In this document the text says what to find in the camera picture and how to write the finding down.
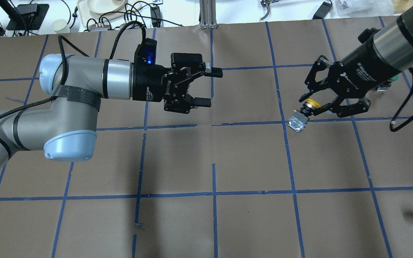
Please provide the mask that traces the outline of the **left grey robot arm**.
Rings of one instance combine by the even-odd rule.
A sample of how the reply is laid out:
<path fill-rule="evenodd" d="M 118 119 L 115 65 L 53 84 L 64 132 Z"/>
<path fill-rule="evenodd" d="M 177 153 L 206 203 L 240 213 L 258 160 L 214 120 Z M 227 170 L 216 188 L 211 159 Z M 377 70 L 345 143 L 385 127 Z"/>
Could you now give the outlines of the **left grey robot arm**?
<path fill-rule="evenodd" d="M 48 54 L 40 65 L 40 84 L 50 97 L 47 108 L 0 109 L 0 169 L 18 151 L 43 150 L 46 159 L 87 161 L 93 157 L 103 99 L 164 103 L 164 110 L 189 113 L 210 107 L 209 98 L 192 97 L 190 83 L 223 71 L 201 54 L 173 53 L 171 66 L 136 54 L 133 61 L 66 56 L 67 80 L 61 83 L 62 57 Z"/>

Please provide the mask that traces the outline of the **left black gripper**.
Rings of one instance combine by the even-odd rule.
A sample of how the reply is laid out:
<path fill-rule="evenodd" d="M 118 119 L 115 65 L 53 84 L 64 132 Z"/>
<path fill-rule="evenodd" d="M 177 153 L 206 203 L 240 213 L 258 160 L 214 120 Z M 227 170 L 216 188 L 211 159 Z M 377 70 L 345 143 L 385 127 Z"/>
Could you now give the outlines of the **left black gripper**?
<path fill-rule="evenodd" d="M 222 78 L 223 70 L 203 62 L 199 53 L 172 53 L 171 67 L 133 65 L 132 100 L 161 102 L 165 111 L 190 113 L 198 107 L 210 108 L 210 98 L 193 97 L 190 83 L 202 76 Z"/>

